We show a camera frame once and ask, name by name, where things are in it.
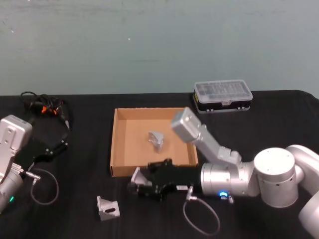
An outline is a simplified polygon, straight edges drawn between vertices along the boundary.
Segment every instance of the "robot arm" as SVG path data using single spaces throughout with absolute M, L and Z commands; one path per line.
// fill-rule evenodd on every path
M 176 115 L 171 127 L 185 143 L 195 144 L 210 163 L 203 164 L 200 172 L 196 168 L 175 167 L 169 160 L 149 164 L 146 169 L 137 168 L 131 180 L 133 191 L 149 197 L 165 195 L 168 191 L 159 189 L 169 185 L 170 191 L 187 190 L 187 200 L 191 200 L 193 188 L 222 199 L 255 197 L 260 193 L 266 204 L 283 208 L 298 199 L 300 183 L 313 197 L 300 212 L 299 219 L 319 239 L 319 155 L 303 146 L 292 145 L 287 149 L 263 150 L 254 161 L 242 162 L 238 152 L 218 144 L 189 108 Z
M 50 161 L 64 151 L 66 136 L 53 148 L 39 139 L 30 138 L 32 125 L 8 116 L 0 121 L 0 214 L 23 184 L 26 176 L 33 184 L 41 179 L 29 170 L 41 161 Z

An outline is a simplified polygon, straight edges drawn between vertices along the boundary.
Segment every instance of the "black table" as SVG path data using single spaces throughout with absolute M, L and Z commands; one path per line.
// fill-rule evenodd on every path
M 301 144 L 319 153 L 319 101 L 301 91 L 254 92 L 247 112 L 199 115 L 221 145 L 237 150 L 243 161 L 251 161 L 268 147 Z M 55 204 L 42 207 L 29 196 L 26 180 L 16 199 L 0 215 L 1 239 L 193 239 L 205 238 L 191 228 L 182 214 L 184 194 L 169 195 L 162 203 L 137 198 L 127 191 L 129 178 L 112 178 L 109 172 L 114 108 L 192 108 L 190 94 L 140 94 L 63 96 L 74 112 L 74 129 L 67 152 L 39 168 L 51 171 L 59 181 Z M 0 117 L 22 114 L 18 97 L 0 97 Z M 52 143 L 63 132 L 57 120 L 40 119 L 34 135 Z M 199 154 L 200 162 L 205 159 Z M 55 193 L 47 180 L 39 199 Z M 118 219 L 99 220 L 96 197 L 117 200 Z M 235 204 L 216 199 L 206 201 L 221 220 L 216 238 L 297 238 L 311 236 L 303 229 L 298 214 L 310 195 L 300 188 L 299 199 L 286 209 L 265 205 L 260 197 L 235 198 Z M 213 217 L 199 204 L 188 208 L 189 216 L 203 229 L 213 231 Z

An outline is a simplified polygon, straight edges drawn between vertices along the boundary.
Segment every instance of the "clear plastic lid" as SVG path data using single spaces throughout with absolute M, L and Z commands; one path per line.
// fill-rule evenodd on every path
M 225 80 L 196 82 L 194 85 L 198 101 L 201 103 L 222 103 L 229 105 L 233 101 L 251 101 L 251 94 L 244 80 Z

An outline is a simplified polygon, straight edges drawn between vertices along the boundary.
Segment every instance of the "plastic storage box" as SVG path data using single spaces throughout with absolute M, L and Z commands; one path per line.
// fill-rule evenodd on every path
M 193 99 L 200 113 L 250 109 L 253 95 L 244 80 L 196 82 Z

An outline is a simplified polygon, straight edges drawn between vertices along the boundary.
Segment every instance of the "blue led light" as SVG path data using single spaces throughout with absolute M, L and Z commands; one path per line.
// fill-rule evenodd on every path
M 219 192 L 219 196 L 220 197 L 228 197 L 228 193 L 221 191 L 221 192 Z

